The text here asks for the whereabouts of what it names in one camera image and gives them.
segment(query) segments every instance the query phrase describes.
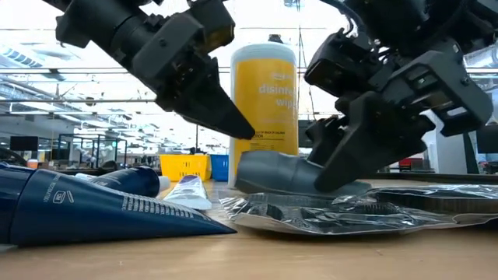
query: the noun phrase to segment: red object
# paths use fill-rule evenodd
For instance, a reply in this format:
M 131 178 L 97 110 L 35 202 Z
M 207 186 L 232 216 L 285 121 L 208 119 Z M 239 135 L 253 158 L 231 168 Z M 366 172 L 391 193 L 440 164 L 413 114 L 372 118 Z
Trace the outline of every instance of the red object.
M 399 167 L 412 167 L 413 163 L 420 163 L 422 159 L 419 158 L 407 158 L 399 161 Z

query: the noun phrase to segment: robotic arm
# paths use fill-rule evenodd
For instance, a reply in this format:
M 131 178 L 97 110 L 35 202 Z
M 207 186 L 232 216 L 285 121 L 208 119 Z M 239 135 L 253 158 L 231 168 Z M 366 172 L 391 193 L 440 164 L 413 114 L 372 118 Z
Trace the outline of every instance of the robotic arm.
M 323 166 L 314 182 L 319 191 L 425 151 L 422 137 L 436 127 L 425 110 L 443 122 L 446 137 L 489 120 L 493 105 L 469 78 L 463 56 L 494 43 L 497 0 L 323 2 L 354 21 L 357 35 L 332 34 L 304 76 L 338 97 L 335 107 L 345 115 L 307 130 L 314 141 L 308 160 Z
M 65 12 L 58 40 L 78 47 L 92 40 L 153 90 L 164 110 L 235 138 L 254 135 L 208 55 L 233 40 L 235 24 L 222 0 L 190 2 L 167 18 L 140 10 L 152 0 L 44 1 Z M 425 110 L 444 123 L 444 136 L 489 120 L 493 106 L 469 78 L 463 56 L 494 43 L 497 0 L 322 1 L 345 14 L 351 28 L 327 38 L 305 74 L 338 97 L 335 107 L 344 114 L 307 131 L 314 141 L 308 163 L 323 167 L 314 182 L 319 191 L 424 151 L 421 138 L 435 128 Z
M 165 111 L 234 138 L 254 135 L 219 84 L 218 61 L 208 55 L 233 40 L 235 23 L 222 0 L 192 2 L 167 18 L 139 8 L 152 0 L 44 1 L 65 12 L 57 18 L 57 40 L 77 47 L 93 41 L 156 93 Z

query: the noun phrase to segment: yellow label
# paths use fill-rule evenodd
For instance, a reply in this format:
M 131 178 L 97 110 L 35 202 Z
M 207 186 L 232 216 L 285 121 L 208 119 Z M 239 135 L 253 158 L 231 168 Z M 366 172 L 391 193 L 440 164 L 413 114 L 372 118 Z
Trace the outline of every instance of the yellow label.
M 296 69 L 274 58 L 236 65 L 233 101 L 256 130 L 252 140 L 234 141 L 232 170 L 242 152 L 272 150 L 298 154 Z

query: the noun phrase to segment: blue bin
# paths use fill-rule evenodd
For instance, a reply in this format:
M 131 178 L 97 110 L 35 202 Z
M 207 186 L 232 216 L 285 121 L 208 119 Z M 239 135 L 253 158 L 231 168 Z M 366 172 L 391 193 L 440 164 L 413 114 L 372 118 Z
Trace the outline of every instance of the blue bin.
M 228 181 L 228 155 L 211 155 L 212 179 Z

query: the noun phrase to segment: cable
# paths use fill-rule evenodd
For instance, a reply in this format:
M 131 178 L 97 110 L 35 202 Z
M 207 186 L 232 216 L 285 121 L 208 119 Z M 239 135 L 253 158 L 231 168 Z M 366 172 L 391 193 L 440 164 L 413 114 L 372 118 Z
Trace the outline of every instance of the cable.
M 339 0 L 321 0 L 325 4 L 329 4 L 332 7 L 336 8 L 339 10 L 342 14 L 348 18 L 348 21 L 351 19 L 356 23 L 356 26 L 358 28 L 358 32 L 366 32 L 366 25 L 365 22 L 359 17 L 359 15 L 353 11 L 350 7 L 348 7 L 346 4 L 343 2 L 340 2 Z
M 444 22 L 443 25 L 441 25 L 440 28 L 438 28 L 435 33 L 433 33 L 429 38 L 427 38 L 427 40 L 421 43 L 421 48 L 430 47 L 430 45 L 434 44 L 444 34 L 446 34 L 447 31 L 456 23 L 456 21 L 460 19 L 461 14 L 465 12 L 468 3 L 469 0 L 460 0 L 458 7 L 455 9 L 450 18 L 446 22 Z
M 297 14 L 299 15 L 301 13 L 301 0 L 297 0 L 297 3 L 296 3 L 296 8 L 297 8 Z M 298 42 L 297 42 L 297 45 L 298 45 L 298 51 L 299 51 L 299 58 L 298 58 L 298 65 L 297 68 L 301 68 L 301 20 L 299 20 L 299 36 L 298 36 Z M 299 103 L 300 103 L 300 99 L 301 99 L 301 77 L 299 74 L 297 74 L 297 81 L 298 81 L 298 84 L 297 84 L 297 112 L 299 112 Z
M 301 11 L 301 1 L 300 0 L 297 0 L 296 6 L 297 6 L 297 11 L 300 12 Z M 306 55 L 304 53 L 303 34 L 301 32 L 301 22 L 299 23 L 299 39 L 298 40 L 299 40 L 299 42 L 298 42 L 298 46 L 299 46 L 299 67 L 301 67 L 301 51 L 302 51 L 302 53 L 303 53 L 304 68 L 307 68 Z M 297 86 L 297 103 L 298 103 L 297 109 L 298 110 L 299 110 L 300 90 L 301 90 L 301 82 L 300 81 L 301 81 L 301 78 L 299 77 L 299 85 Z M 317 121 L 317 117 L 314 114 L 314 101 L 313 101 L 313 95 L 311 94 L 311 86 L 308 86 L 308 94 L 310 95 L 311 111 L 312 111 L 312 114 L 313 114 L 313 119 L 315 121 Z

